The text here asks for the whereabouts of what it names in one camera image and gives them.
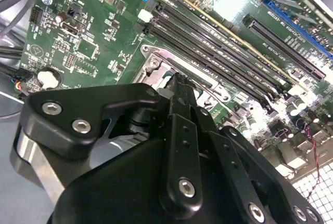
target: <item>red wire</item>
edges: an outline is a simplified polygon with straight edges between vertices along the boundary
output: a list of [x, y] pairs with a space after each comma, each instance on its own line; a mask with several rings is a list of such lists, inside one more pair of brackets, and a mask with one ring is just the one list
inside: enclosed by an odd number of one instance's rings
[[308, 131], [308, 139], [312, 141], [312, 148], [313, 148], [313, 153], [314, 153], [314, 161], [316, 163], [316, 168], [317, 168], [317, 182], [316, 184], [312, 187], [311, 191], [309, 192], [309, 195], [307, 196], [307, 200], [309, 200], [310, 196], [312, 195], [313, 191], [316, 189], [318, 184], [320, 183], [321, 175], [319, 173], [319, 161], [318, 161], [318, 155], [317, 155], [317, 149], [316, 149], [316, 140], [312, 140], [312, 136], [310, 134], [310, 128], [307, 128]]

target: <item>green circuit board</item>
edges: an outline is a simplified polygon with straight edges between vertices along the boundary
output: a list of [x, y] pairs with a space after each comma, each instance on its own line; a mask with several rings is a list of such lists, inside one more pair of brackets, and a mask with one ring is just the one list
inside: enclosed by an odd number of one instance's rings
[[[146, 36], [133, 29], [140, 10], [145, 6], [143, 0], [53, 0], [49, 6], [36, 0], [36, 7], [42, 10], [43, 16], [40, 22], [30, 24], [21, 67], [33, 72], [44, 67], [58, 71], [62, 83], [57, 89], [131, 83], [145, 62], [140, 52], [141, 45], [171, 48], [159, 38]], [[263, 0], [199, 0], [197, 6], [213, 18], [228, 20], [233, 25], [233, 32], [286, 74], [297, 71], [298, 67], [292, 60], [282, 57], [244, 25], [243, 19], [246, 16], [255, 17], [307, 60], [325, 70], [326, 77], [331, 79], [331, 61], [293, 31]], [[83, 29], [79, 34], [65, 31], [56, 21], [57, 15], [68, 12], [72, 7], [80, 11], [77, 16], [73, 16], [74, 23]], [[192, 17], [192, 12], [183, 13]], [[244, 47], [233, 35], [225, 36], [231, 43]], [[330, 41], [333, 40], [331, 36], [327, 36]], [[248, 60], [258, 66], [262, 59], [256, 55], [254, 57]], [[332, 86], [328, 82], [317, 83], [306, 74], [300, 74], [300, 83], [319, 95], [319, 101], [324, 102], [330, 98]], [[235, 86], [228, 82], [223, 85], [231, 95], [227, 107], [233, 109], [247, 100]], [[41, 90], [36, 79], [23, 86], [28, 91]], [[210, 112], [217, 123], [228, 115], [228, 111], [219, 103]]]

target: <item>gray surface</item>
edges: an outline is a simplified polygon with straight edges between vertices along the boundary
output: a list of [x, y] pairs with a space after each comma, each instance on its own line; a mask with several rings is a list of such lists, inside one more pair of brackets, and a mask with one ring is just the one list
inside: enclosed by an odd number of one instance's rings
[[18, 120], [0, 122], [0, 223], [45, 224], [53, 210], [46, 192], [16, 174], [9, 162]]

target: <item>pcie slot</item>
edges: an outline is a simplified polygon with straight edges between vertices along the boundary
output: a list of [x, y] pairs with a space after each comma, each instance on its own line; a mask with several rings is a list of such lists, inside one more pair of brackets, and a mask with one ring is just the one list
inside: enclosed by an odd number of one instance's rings
[[[241, 63], [242, 65], [247, 67], [249, 71], [254, 73], [254, 75], [260, 79], [259, 82], [264, 82], [270, 87], [270, 89], [275, 88], [277, 91], [279, 91], [280, 85], [278, 85], [276, 81], [271, 79], [267, 74], [265, 74], [262, 70], [260, 70], [254, 64], [249, 62], [246, 59], [246, 57], [240, 57], [239, 53], [236, 53], [231, 48], [228, 48], [226, 45], [219, 43], [218, 41], [211, 41], [211, 39], [207, 38], [204, 34], [199, 32], [197, 29], [193, 28], [191, 25], [187, 25], [186, 23], [184, 23], [183, 21], [180, 21], [177, 18], [177, 20], [179, 22], [183, 23], [185, 26], [187, 26], [189, 29], [191, 29], [191, 31], [192, 31], [192, 33], [191, 33], [192, 36], [191, 36], [191, 34], [187, 33], [184, 29], [182, 29], [179, 26], [177, 26], [176, 24], [174, 24], [171, 20], [166, 18], [166, 16], [169, 17], [169, 19], [172, 18], [172, 16], [170, 16], [168, 14], [161, 14], [160, 18], [159, 18], [159, 22], [168, 24], [169, 28], [177, 31], [178, 34], [182, 34], [183, 36], [185, 36], [187, 38], [195, 36], [194, 39], [196, 40], [196, 45], [199, 45], [201, 48], [204, 48], [207, 52], [213, 51], [215, 53], [218, 53], [220, 51], [220, 52], [226, 53], [230, 58], [237, 60], [239, 63]], [[204, 42], [209, 43], [210, 47], [208, 47], [207, 45], [203, 45], [202, 43], [204, 43]]]
[[333, 55], [325, 49], [318, 41], [312, 37], [309, 33], [307, 33], [304, 29], [302, 29], [297, 24], [293, 23], [293, 21], [288, 17], [288, 15], [280, 10], [273, 1], [264, 0], [263, 3], [274, 13], [276, 13], [279, 17], [285, 20], [291, 27], [293, 27], [298, 33], [300, 33], [307, 41], [309, 41], [316, 49], [318, 49], [321, 53], [325, 54], [330, 59], [333, 59]]
[[167, 33], [163, 32], [161, 29], [157, 29], [153, 27], [151, 29], [151, 34], [161, 39], [163, 42], [165, 42], [167, 45], [170, 45], [177, 53], [182, 55], [183, 57], [188, 57], [189, 60], [195, 62], [199, 67], [203, 70], [206, 70], [211, 73], [212, 76], [219, 79], [221, 82], [227, 82], [233, 85], [234, 87], [238, 88], [243, 93], [247, 94], [254, 100], [258, 102], [265, 101], [265, 98], [255, 91], [251, 90], [247, 86], [241, 84], [239, 81], [234, 79], [232, 76], [230, 76], [228, 73], [221, 72], [219, 69], [217, 69], [215, 66], [205, 62], [202, 60], [201, 57], [198, 57], [197, 54], [193, 54], [192, 50], [185, 51], [184, 45], [177, 42], [176, 39], [168, 35]]
[[168, 22], [168, 21], [164, 20], [163, 18], [160, 18], [160, 20], [157, 23], [160, 24], [165, 29], [167, 29], [168, 31], [173, 32], [173, 34], [175, 34], [178, 37], [178, 39], [183, 39], [183, 40], [191, 43], [193, 45], [193, 47], [192, 47], [193, 52], [202, 53], [203, 55], [209, 57], [211, 60], [213, 60], [217, 64], [230, 70], [231, 73], [233, 73], [235, 76], [239, 77], [240, 80], [246, 81], [247, 84], [251, 85], [261, 94], [266, 95], [267, 88], [265, 86], [263, 86], [260, 83], [255, 83], [253, 81], [252, 77], [250, 77], [247, 73], [243, 72], [238, 67], [236, 67], [234, 64], [230, 63], [228, 60], [221, 57], [220, 55], [214, 54], [209, 47], [203, 45], [200, 41], [191, 37], [190, 34], [187, 34], [187, 35], [186, 35], [186, 33], [182, 34], [181, 28], [179, 28], [177, 25], [175, 25], [171, 22]]
[[[181, 4], [178, 1], [174, 1], [178, 6], [182, 8], [186, 8], [183, 4]], [[255, 57], [253, 57], [251, 54], [245, 54], [243, 52], [234, 52], [230, 47], [225, 45], [221, 40], [217, 38], [217, 35], [220, 35], [221, 37], [228, 39], [225, 35], [223, 35], [221, 32], [218, 32], [217, 29], [215, 29], [213, 26], [209, 25], [208, 23], [204, 22], [203, 20], [200, 20], [200, 24], [202, 24], [204, 27], [201, 25], [195, 23], [188, 17], [186, 17], [183, 13], [180, 11], [176, 10], [175, 8], [172, 8], [169, 5], [165, 5], [164, 11], [165, 14], [169, 17], [172, 17], [182, 24], [188, 26], [189, 28], [192, 29], [192, 31], [198, 35], [200, 35], [201, 38], [205, 39], [205, 41], [209, 42], [211, 45], [215, 46], [217, 49], [224, 50], [230, 53], [235, 59], [237, 59], [239, 62], [241, 62], [243, 65], [247, 66], [249, 70], [253, 70], [255, 73], [259, 74], [260, 77], [264, 78], [267, 82], [270, 84], [274, 84], [275, 87], [279, 88], [279, 85], [271, 79], [271, 76], [274, 76], [276, 78], [279, 78], [281, 81], [285, 80], [286, 78], [282, 78], [281, 75], [279, 75], [276, 71], [274, 71], [272, 68], [269, 66], [265, 65], [264, 63], [261, 63], [261, 67], [267, 71], [269, 71], [270, 75], [266, 74], [262, 70], [260, 70], [257, 66], [249, 62], [247, 59], [249, 57], [252, 57], [253, 59], [256, 60]]]
[[282, 39], [280, 39], [275, 33], [255, 20], [253, 17], [249, 17], [245, 21], [247, 28], [264, 40], [267, 44], [271, 45], [276, 51], [286, 58], [291, 58], [307, 75], [320, 82], [325, 78], [325, 74], [320, 71], [315, 65], [311, 64], [308, 60], [302, 57], [297, 51], [288, 46]]

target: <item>ram slot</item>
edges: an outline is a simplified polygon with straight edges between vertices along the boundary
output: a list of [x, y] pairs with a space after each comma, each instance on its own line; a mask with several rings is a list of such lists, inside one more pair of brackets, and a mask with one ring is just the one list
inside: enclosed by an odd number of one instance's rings
[[[177, 5], [180, 7], [185, 8], [184, 5], [177, 2]], [[163, 11], [165, 16], [174, 18], [181, 22], [182, 24], [188, 26], [191, 28], [193, 33], [196, 33], [199, 35], [202, 39], [209, 42], [211, 45], [215, 46], [217, 49], [224, 50], [228, 53], [230, 53], [235, 59], [237, 59], [239, 62], [241, 62], [243, 65], [248, 67], [249, 70], [253, 70], [256, 74], [260, 75], [263, 79], [265, 79], [268, 83], [271, 85], [275, 85], [275, 87], [279, 88], [280, 85], [276, 83], [272, 79], [272, 77], [275, 77], [277, 80], [284, 81], [286, 78], [279, 75], [275, 70], [273, 70], [271, 67], [265, 65], [264, 63], [260, 62], [260, 66], [269, 72], [269, 74], [265, 73], [263, 70], [261, 70], [259, 67], [257, 67], [255, 64], [248, 61], [248, 58], [251, 57], [253, 60], [257, 60], [256, 57], [249, 54], [245, 50], [243, 50], [241, 47], [237, 46], [239, 52], [233, 51], [232, 48], [227, 46], [221, 41], [221, 38], [228, 39], [225, 35], [223, 35], [221, 32], [217, 31], [214, 27], [209, 25], [208, 23], [200, 20], [200, 24], [197, 24], [196, 22], [189, 19], [186, 15], [181, 13], [180, 11], [176, 10], [175, 8], [166, 5]]]
[[[187, 26], [191, 32], [186, 32], [185, 29], [179, 27], [177, 24], [174, 23], [174, 18], [171, 20], [172, 17], [168, 14], [161, 14], [159, 21], [162, 22], [162, 24], [169, 26], [170, 29], [177, 31], [179, 34], [183, 35], [186, 38], [193, 37], [195, 40], [195, 45], [200, 46], [201, 48], [204, 48], [207, 52], [215, 52], [216, 54], [222, 54], [229, 56], [232, 60], [238, 61], [240, 64], [242, 64], [247, 72], [248, 75], [250, 75], [252, 78], [257, 80], [260, 83], [263, 83], [268, 89], [270, 89], [272, 92], [276, 93], [277, 91], [280, 92], [280, 85], [277, 84], [276, 81], [271, 79], [267, 74], [265, 74], [263, 71], [261, 71], [259, 68], [257, 68], [254, 64], [249, 62], [247, 59], [240, 57], [235, 51], [233, 51], [231, 48], [227, 48], [223, 44], [223, 48], [218, 46], [216, 43], [210, 41], [208, 38], [206, 38], [202, 33], [198, 32], [196, 29], [193, 29], [189, 25]], [[239, 64], [230, 63], [234, 69], [239, 69], [237, 66]]]
[[267, 88], [263, 86], [260, 83], [255, 83], [247, 73], [240, 70], [237, 66], [230, 63], [227, 59], [221, 57], [218, 54], [214, 54], [212, 50], [203, 45], [201, 41], [191, 37], [190, 33], [184, 33], [182, 34], [182, 29], [178, 27], [177, 25], [166, 21], [163, 18], [160, 18], [159, 21], [157, 21], [157, 24], [161, 25], [163, 28], [167, 29], [168, 31], [171, 31], [175, 36], [177, 36], [177, 39], [182, 39], [183, 42], [186, 41], [191, 44], [192, 51], [197, 54], [202, 54], [203, 57], [209, 57], [210, 61], [213, 61], [216, 65], [219, 65], [220, 67], [224, 67], [226, 70], [229, 70], [231, 75], [238, 78], [238, 80], [242, 83], [250, 85], [253, 89], [255, 89], [257, 92], [259, 92], [261, 95], [266, 95]]
[[259, 21], [255, 20], [255, 18], [248, 17], [244, 23], [251, 32], [264, 40], [267, 44], [271, 45], [281, 55], [293, 60], [304, 73], [312, 77], [317, 82], [322, 81], [326, 77], [326, 75], [315, 65], [311, 64], [292, 47], [288, 46], [287, 43], [285, 43]]
[[174, 37], [163, 31], [161, 28], [152, 27], [150, 33], [159, 38], [161, 41], [165, 42], [173, 50], [179, 53], [182, 57], [184, 58], [188, 57], [187, 59], [188, 61], [195, 62], [199, 68], [209, 72], [211, 76], [217, 78], [218, 80], [220, 80], [220, 82], [230, 83], [231, 85], [238, 88], [240, 91], [242, 91], [243, 93], [245, 93], [246, 95], [250, 96], [251, 98], [253, 98], [258, 102], [265, 101], [265, 98], [262, 95], [256, 93], [255, 91], [248, 88], [246, 85], [240, 83], [240, 81], [236, 80], [228, 73], [221, 72], [220, 69], [211, 65], [206, 60], [203, 60], [200, 56], [198, 56], [198, 54], [193, 52], [190, 48], [186, 47], [184, 44], [178, 42]]

